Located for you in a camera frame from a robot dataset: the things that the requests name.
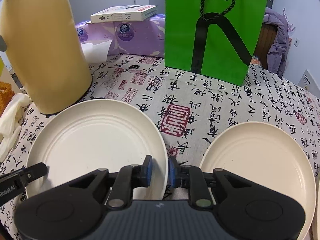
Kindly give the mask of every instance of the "plate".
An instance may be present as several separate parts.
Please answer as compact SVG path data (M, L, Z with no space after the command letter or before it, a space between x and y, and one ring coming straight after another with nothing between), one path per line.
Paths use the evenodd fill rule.
M154 123L135 107L116 100L96 99L67 108L39 133L27 167L43 162L47 176L26 187L28 197L98 168L118 172L152 156L149 188L136 188L135 199L163 198L168 178L164 141Z
M286 132L263 122L232 126L211 143L200 168L223 168L295 199L306 213L298 240L308 233L316 206L315 179L304 151Z
M320 225L318 223L318 220L320 220L320 203L319 203L319 180L320 180L320 176L318 175L317 177L317 205L316 205L316 212L315 212L315 216L313 218L313 222L312 222L312 235L313 235L313 239L314 240L320 240Z

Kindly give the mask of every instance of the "table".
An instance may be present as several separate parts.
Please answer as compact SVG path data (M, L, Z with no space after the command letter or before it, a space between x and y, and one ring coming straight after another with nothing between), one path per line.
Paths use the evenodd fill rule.
M81 101L111 98L129 103L148 115L161 131L169 156L179 163L199 165L210 143L225 129L241 122L262 121L290 134L303 148L318 175L320 101L301 87L261 68L254 58L238 87L221 80L164 66L164 60L135 55L109 56L89 65L93 83ZM183 125L168 123L178 109ZM17 145L0 165L0 173L26 165L39 132L54 116L39 113L35 104L23 109ZM167 187L165 199L177 198ZM22 194L0 207L0 220L14 239L20 239L12 214Z

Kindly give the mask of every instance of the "green paper bag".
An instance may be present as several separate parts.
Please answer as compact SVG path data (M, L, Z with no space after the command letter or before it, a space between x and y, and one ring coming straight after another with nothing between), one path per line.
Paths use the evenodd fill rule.
M227 8L234 6L225 15ZM165 65L241 86L267 0L166 0Z

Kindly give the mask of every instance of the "tissue package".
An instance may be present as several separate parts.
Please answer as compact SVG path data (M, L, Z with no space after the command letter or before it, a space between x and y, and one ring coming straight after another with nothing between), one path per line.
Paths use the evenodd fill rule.
M120 53L164 57L164 14L114 25Z
M90 21L80 22L76 25L79 41L81 43L99 43L112 40L108 55L118 55L118 42L113 22L91 23Z

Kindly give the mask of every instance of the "purple jacket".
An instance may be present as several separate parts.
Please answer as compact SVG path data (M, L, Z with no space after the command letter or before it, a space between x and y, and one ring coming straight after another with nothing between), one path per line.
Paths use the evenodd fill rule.
M289 50L288 23L284 16L266 7L263 22L278 27L275 43L267 54L268 70L282 78Z

